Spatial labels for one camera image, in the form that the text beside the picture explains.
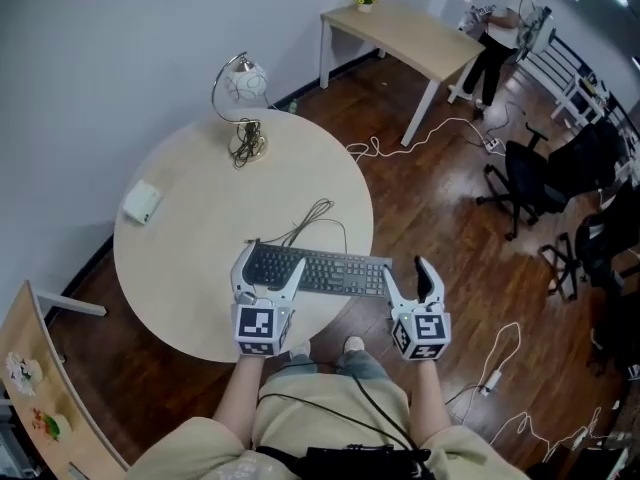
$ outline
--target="jeans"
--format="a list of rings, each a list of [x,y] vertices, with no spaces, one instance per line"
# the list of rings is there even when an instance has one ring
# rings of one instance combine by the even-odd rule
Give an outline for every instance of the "jeans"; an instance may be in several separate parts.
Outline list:
[[[493,98],[498,90],[498,81],[500,80],[500,70],[502,65],[511,55],[515,53],[515,49],[507,48],[503,44],[493,39],[486,32],[480,38],[480,44],[486,49],[478,56],[476,63],[471,68],[469,76],[462,86],[464,92],[473,94],[473,90],[480,80],[480,75],[484,71],[484,87],[482,90],[482,103],[490,107]]]
[[[390,380],[387,372],[380,366],[380,363],[364,350],[355,350],[343,354],[340,359],[338,359],[337,364],[337,375],[346,375],[349,377],[353,374],[358,377],[359,380]],[[313,373],[318,373],[318,366],[307,356],[301,354],[285,364],[283,370],[269,377],[267,382],[279,379],[280,377],[309,375]]]

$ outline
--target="black and white marker cube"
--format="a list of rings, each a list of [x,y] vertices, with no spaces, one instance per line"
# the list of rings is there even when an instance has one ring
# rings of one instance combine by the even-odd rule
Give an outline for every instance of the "black and white marker cube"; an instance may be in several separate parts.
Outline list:
[[[293,311],[286,307],[234,304],[234,339],[241,355],[277,356],[284,345]]]
[[[393,324],[393,341],[403,359],[438,359],[451,343],[449,313],[399,313]]]

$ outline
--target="keyboard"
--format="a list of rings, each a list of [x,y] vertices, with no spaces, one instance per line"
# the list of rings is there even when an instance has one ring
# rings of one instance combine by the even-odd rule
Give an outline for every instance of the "keyboard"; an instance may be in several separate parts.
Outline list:
[[[305,292],[384,297],[382,269],[390,258],[356,256],[269,244],[256,244],[242,275],[249,284],[282,288],[301,258],[306,258],[298,286]]]

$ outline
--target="wooden tabletop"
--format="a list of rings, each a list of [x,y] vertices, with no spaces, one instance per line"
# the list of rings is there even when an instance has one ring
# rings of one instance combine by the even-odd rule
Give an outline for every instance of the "wooden tabletop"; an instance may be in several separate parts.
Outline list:
[[[467,34],[399,0],[380,0],[370,13],[359,12],[355,6],[342,7],[323,13],[322,18],[436,82],[446,80],[484,50]]]
[[[43,380],[36,386],[35,396],[20,393],[9,378],[4,366],[9,352],[24,359],[35,359],[40,364]],[[35,448],[57,478],[73,478],[68,472],[69,463],[91,480],[124,478],[126,463],[89,416],[66,376],[29,283],[20,289],[0,329],[0,357],[2,381],[13,407]],[[69,421],[71,433],[59,442],[49,439],[41,430],[33,428],[32,408],[50,415],[62,414]]]
[[[269,140],[263,159],[234,169],[227,148],[235,125],[219,119],[179,131],[132,180],[143,178],[163,194],[156,213],[140,226],[120,210],[114,236],[118,279],[138,318],[172,347],[221,362],[238,358],[230,271],[245,240],[286,233],[321,198],[335,201],[325,217],[344,224],[349,252],[369,254],[373,238],[367,185],[332,135],[285,112],[251,109],[237,115],[262,120]],[[343,232],[337,224],[319,222],[295,245],[344,252]],[[284,349],[320,332],[348,300],[298,292]]]

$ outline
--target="person's arm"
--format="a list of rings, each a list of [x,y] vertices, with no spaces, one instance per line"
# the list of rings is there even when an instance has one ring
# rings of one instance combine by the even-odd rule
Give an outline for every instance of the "person's arm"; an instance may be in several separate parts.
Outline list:
[[[251,443],[263,366],[262,357],[241,356],[213,415],[245,448]]]
[[[435,363],[418,362],[415,370],[409,434],[418,446],[422,446],[429,438],[450,427],[451,419],[444,405]]]
[[[518,13],[512,9],[507,9],[507,15],[504,17],[487,15],[485,16],[485,22],[496,25],[500,28],[513,29],[518,27]]]

